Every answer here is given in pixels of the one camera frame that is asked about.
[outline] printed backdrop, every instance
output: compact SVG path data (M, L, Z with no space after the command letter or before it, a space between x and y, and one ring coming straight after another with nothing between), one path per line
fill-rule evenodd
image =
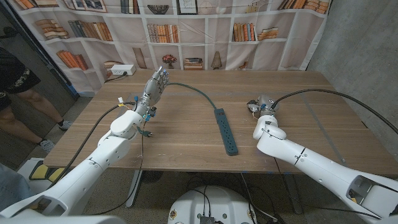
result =
M82 95L96 93L118 63L305 70L329 7L328 0L9 2Z

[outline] white outlet box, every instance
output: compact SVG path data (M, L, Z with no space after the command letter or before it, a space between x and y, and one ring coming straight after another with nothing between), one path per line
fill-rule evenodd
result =
M113 75L123 75L124 72L127 72L127 75L132 75L136 70L134 65L113 65L111 68Z

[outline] sneaker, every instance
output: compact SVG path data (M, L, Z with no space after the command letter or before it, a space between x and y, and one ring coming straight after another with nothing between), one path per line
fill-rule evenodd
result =
M61 131L67 131L72 124L73 122L71 121L63 121L62 126L58 124L58 127L61 129Z
M55 146L55 144L50 141L50 140L46 140L44 139L43 141L41 141L39 143L39 146L46 152L49 153Z

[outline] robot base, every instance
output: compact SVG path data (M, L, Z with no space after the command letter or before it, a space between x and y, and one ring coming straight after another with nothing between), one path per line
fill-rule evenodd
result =
M204 192L205 186L197 187L195 190ZM210 201L209 206L206 199L205 216L213 217L214 221L221 221L222 223L252 223L249 202L240 194L225 187L209 185L206 188L206 196ZM190 190L183 194L177 201L174 202L170 209L168 224L200 224L200 217L203 216L203 202L205 201L203 194ZM256 214L253 207L251 207L254 220Z

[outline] bookshelf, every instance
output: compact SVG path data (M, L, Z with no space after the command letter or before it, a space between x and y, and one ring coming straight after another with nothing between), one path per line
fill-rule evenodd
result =
M107 13L72 10L62 0L57 0L59 7L26 10L22 10L14 0L9 2L66 76L72 83L77 83L76 90L93 93L107 79L103 64L105 61L137 65L133 47L141 48L149 69L160 65L167 67L162 56L172 54L177 58L177 63L173 64L174 69L183 69L184 58L200 57L203 59L203 69L211 70L214 54L219 51L222 70L235 70L245 61L249 61L249 70L305 70L322 36L327 17L327 13L320 14L310 9L278 11L282 0L262 0L264 5L259 7L258 12L252 13L246 13L246 7L252 0L221 0L226 7L224 14L216 13L214 2L218 0L207 0L214 3L214 8L207 15L177 15L176 0L137 1L141 14L121 13L120 1L114 0L104 0ZM202 2L203 0L197 0L198 7ZM168 4L170 7L165 15L155 15L146 7L147 4ZM70 38L47 40L40 27L34 24L41 19L56 20L69 33ZM105 22L113 41L75 37L68 24L68 21L74 20ZM255 25L258 34L263 29L278 27L277 38L233 41L234 23L250 22ZM180 32L180 42L150 42L147 24L179 25L180 30L183 30ZM56 55L58 50L82 54L89 69L82 71L79 68L68 68Z

